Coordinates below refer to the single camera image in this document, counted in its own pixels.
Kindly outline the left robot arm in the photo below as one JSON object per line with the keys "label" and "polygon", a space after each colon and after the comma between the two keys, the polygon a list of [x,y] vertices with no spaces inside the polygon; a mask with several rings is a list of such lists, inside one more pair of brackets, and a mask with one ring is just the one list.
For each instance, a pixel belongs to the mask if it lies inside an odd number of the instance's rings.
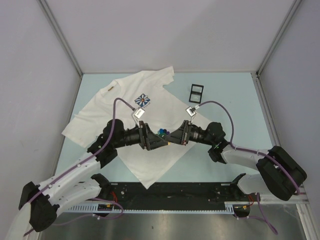
{"label": "left robot arm", "polygon": [[99,170],[117,157],[118,148],[132,145],[152,151],[167,146],[168,142],[154,134],[143,121],[132,129],[125,129],[121,120],[110,120],[83,157],[67,170],[38,184],[30,181],[23,187],[19,212],[5,238],[25,240],[32,232],[39,233],[50,227],[66,209],[89,199],[107,199],[110,184]]}

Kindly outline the rainbow plush flower brooch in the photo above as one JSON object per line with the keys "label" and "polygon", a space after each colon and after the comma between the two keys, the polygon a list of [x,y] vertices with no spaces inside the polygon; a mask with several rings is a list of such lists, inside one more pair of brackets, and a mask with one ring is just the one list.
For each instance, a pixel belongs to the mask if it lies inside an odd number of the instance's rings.
{"label": "rainbow plush flower brooch", "polygon": [[165,134],[166,132],[169,132],[169,131],[168,131],[167,129],[165,129],[165,128],[160,128],[160,129],[157,131],[157,133],[156,133],[157,140],[158,140],[158,137],[164,138],[164,134]]}

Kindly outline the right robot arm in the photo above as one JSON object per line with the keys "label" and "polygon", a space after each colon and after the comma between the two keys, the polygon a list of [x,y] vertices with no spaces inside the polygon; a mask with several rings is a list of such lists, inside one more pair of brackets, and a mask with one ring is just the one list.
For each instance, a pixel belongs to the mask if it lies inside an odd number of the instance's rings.
{"label": "right robot arm", "polygon": [[307,179],[307,173],[280,146],[271,149],[250,149],[233,144],[225,139],[225,132],[219,122],[211,122],[206,129],[185,120],[165,140],[187,145],[189,142],[210,146],[208,155],[215,163],[235,164],[256,170],[258,173],[239,175],[230,188],[231,196],[242,201],[251,193],[271,193],[280,200],[288,201],[300,195],[300,186]]}

